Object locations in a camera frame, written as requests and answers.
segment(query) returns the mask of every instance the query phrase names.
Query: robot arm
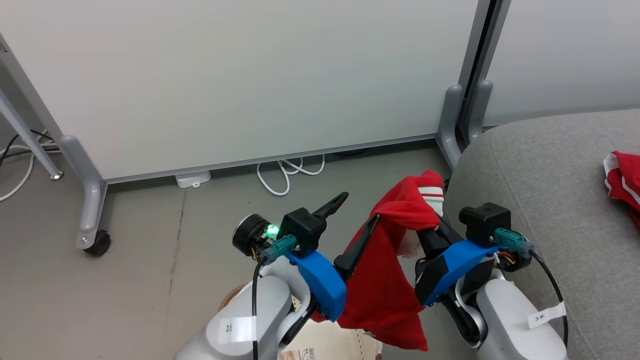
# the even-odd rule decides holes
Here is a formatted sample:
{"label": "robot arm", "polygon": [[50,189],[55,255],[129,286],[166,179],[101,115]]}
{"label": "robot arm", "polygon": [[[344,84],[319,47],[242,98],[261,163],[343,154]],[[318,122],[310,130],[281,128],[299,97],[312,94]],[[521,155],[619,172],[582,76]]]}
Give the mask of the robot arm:
{"label": "robot arm", "polygon": [[[266,264],[261,277],[185,344],[176,360],[251,360],[254,341],[260,360],[274,360],[314,313],[336,321],[346,301],[344,282],[379,219],[371,217],[359,239],[331,264],[316,250],[326,217],[347,196],[342,193],[313,213],[300,208],[286,214],[280,227],[258,214],[246,217],[234,231],[233,244]],[[485,261],[506,249],[516,261],[502,270],[515,271],[531,262],[529,245],[512,237],[510,212],[487,203],[463,209],[460,218],[467,225],[466,239],[444,220],[435,231],[418,232],[426,257],[416,265],[417,298],[427,306],[443,303],[467,343],[480,349],[482,359],[563,360],[566,350],[549,324],[525,331],[512,321],[526,319],[523,314],[535,308],[501,272],[493,271],[493,261]],[[250,286],[257,286],[257,316],[252,316],[252,294],[246,291]],[[477,300],[467,304],[471,298],[465,301],[463,296],[475,291]],[[291,295],[301,300],[298,310],[292,307]]]}
{"label": "robot arm", "polygon": [[[265,263],[257,286],[257,316],[252,316],[248,285],[176,355],[176,360],[251,360],[253,341],[259,359],[273,360],[314,313],[329,321],[342,314],[346,285],[355,270],[379,215],[371,217],[360,237],[332,264],[316,251],[326,218],[346,200],[342,193],[313,213],[300,208],[284,216],[280,227],[258,214],[236,228],[233,244]],[[291,295],[301,301],[294,310]]]}

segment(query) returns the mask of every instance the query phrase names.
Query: white power cable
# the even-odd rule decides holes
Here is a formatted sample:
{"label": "white power cable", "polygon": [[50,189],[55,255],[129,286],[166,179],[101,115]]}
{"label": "white power cable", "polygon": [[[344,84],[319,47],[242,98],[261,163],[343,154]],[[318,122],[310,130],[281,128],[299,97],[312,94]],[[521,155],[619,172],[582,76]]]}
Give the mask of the white power cable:
{"label": "white power cable", "polygon": [[[304,165],[303,158],[300,158],[300,166],[295,165],[294,163],[291,163],[289,160],[278,160],[277,162],[278,162],[278,166],[280,167],[280,170],[282,171],[282,175],[284,175],[284,179],[287,182],[287,188],[284,190],[284,192],[277,192],[274,189],[270,188],[269,185],[267,185],[267,182],[262,178],[262,175],[260,174],[260,165],[262,165],[262,163],[259,163],[257,168],[255,169],[256,174],[258,174],[258,179],[260,179],[260,182],[264,185],[265,189],[267,189],[270,193],[276,196],[284,196],[289,193],[289,190],[291,189],[291,183],[289,182],[289,175],[295,175],[298,172],[301,172],[309,176],[316,176],[320,174],[322,170],[324,170],[324,154],[322,155],[322,165],[320,166],[320,170],[316,172],[311,172],[302,168],[302,166]],[[295,171],[287,171],[287,169],[285,169],[284,165],[282,164],[283,162],[289,165],[290,167],[294,168]]]}
{"label": "white power cable", "polygon": [[[40,138],[42,136],[38,135],[38,138],[36,139],[36,141],[40,141]],[[54,143],[53,141],[48,141],[45,143],[41,143],[41,146],[47,146],[47,145],[56,145],[56,143]],[[27,146],[23,146],[23,145],[13,145],[11,146],[11,149],[25,149],[25,150],[31,150],[29,147]],[[60,151],[47,151],[48,153],[52,153],[52,152],[60,152]],[[2,156],[2,154],[4,154],[4,150],[0,151],[0,156]],[[13,190],[11,190],[8,194],[0,197],[0,202],[9,199],[13,194],[17,193],[18,190],[20,190],[20,188],[22,188],[22,185],[24,185],[24,183],[26,183],[27,179],[29,179],[29,175],[31,175],[31,171],[33,170],[33,159],[35,158],[35,155],[33,153],[31,153],[31,159],[29,160],[29,168],[27,169],[27,174],[24,175],[24,177],[22,178],[22,181],[18,184],[18,186],[16,186]]]}

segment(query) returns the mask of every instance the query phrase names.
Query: white label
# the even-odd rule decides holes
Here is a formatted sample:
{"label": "white label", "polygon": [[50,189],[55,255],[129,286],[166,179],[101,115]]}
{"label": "white label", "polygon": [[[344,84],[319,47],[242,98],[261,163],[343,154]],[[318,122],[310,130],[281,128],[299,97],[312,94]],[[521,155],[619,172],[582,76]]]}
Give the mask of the white label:
{"label": "white label", "polygon": [[302,350],[287,350],[278,354],[276,360],[317,360],[316,349],[307,347]]}
{"label": "white label", "polygon": [[224,318],[220,320],[218,343],[241,343],[258,340],[255,316],[243,318]]}
{"label": "white label", "polygon": [[529,321],[529,328],[533,329],[538,327],[547,321],[555,318],[559,318],[560,316],[566,315],[566,308],[564,307],[564,301],[560,304],[550,307],[548,309],[544,309],[540,312],[537,312],[533,315],[529,315],[527,320]]}

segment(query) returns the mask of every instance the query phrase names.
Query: green led light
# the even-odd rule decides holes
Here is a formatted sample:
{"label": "green led light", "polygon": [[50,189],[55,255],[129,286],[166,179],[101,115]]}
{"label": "green led light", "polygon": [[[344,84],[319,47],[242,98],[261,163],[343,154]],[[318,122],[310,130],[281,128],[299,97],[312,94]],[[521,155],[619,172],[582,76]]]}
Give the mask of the green led light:
{"label": "green led light", "polygon": [[269,225],[267,226],[267,231],[266,231],[266,235],[269,236],[270,238],[274,238],[278,232],[280,231],[280,228],[277,225]]}

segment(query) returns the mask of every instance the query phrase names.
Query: metal stand leg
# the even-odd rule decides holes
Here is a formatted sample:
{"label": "metal stand leg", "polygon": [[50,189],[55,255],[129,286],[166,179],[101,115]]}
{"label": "metal stand leg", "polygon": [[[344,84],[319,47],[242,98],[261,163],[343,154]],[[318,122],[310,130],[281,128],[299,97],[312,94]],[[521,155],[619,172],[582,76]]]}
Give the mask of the metal stand leg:
{"label": "metal stand leg", "polygon": [[452,85],[447,89],[440,116],[440,125],[436,141],[451,169],[456,167],[460,159],[460,148],[456,141],[456,123],[462,105],[463,90],[460,85]]}
{"label": "metal stand leg", "polygon": [[44,168],[47,169],[47,172],[50,175],[49,179],[58,180],[61,178],[64,173],[54,165],[49,155],[47,155],[40,143],[36,141],[33,133],[29,130],[2,90],[0,90],[0,113],[4,115],[4,117],[9,121],[9,124],[11,124],[15,129],[15,132],[20,135],[24,143],[26,143],[31,149],[31,152],[33,152],[36,158],[38,158]]}
{"label": "metal stand leg", "polygon": [[76,239],[76,247],[79,249],[88,249],[96,239],[95,235],[98,231],[104,197],[107,194],[107,184],[100,176],[100,173],[98,173],[91,159],[89,159],[89,155],[84,151],[84,148],[77,138],[64,135],[60,138],[60,143],[62,143],[66,150],[65,156],[67,160],[71,163],[78,177],[84,184],[84,205],[80,218],[80,231]]}
{"label": "metal stand leg", "polygon": [[491,90],[493,90],[493,83],[489,80],[481,81],[476,88],[475,96],[469,111],[467,128],[462,129],[467,143],[473,142],[478,136],[482,135],[484,113],[486,113],[486,107],[489,105]]}

